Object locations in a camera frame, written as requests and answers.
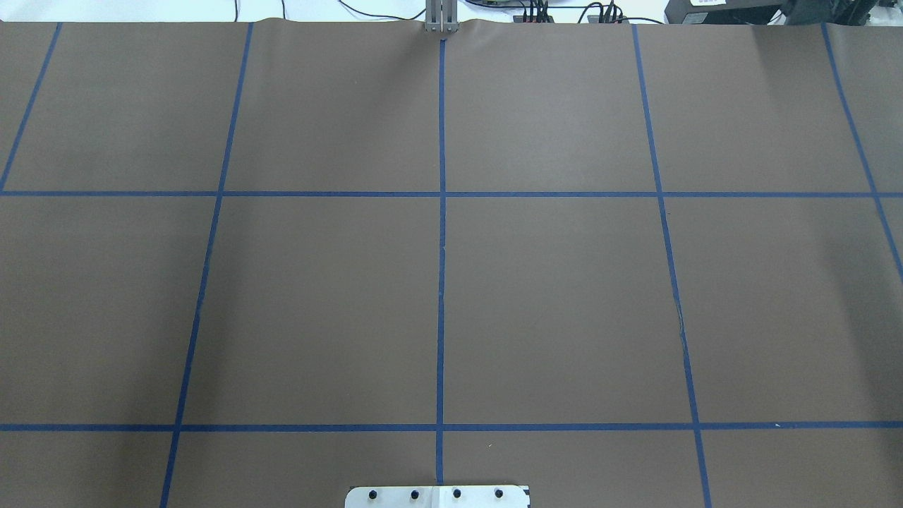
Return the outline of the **black box on desk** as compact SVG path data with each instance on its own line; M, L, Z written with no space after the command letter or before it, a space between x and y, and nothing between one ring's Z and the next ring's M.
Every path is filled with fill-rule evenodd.
M768 25L777 18L785 25L862 26L880 1L668 1L669 25Z

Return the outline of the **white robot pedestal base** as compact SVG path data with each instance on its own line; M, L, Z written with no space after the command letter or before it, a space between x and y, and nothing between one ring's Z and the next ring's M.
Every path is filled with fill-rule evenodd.
M530 507L528 486L361 486L348 491L345 507Z

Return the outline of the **aluminium frame post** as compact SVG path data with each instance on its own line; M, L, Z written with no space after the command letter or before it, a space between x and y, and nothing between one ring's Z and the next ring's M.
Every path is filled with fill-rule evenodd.
M453 33L460 28L458 1L427 0L425 2L425 31Z

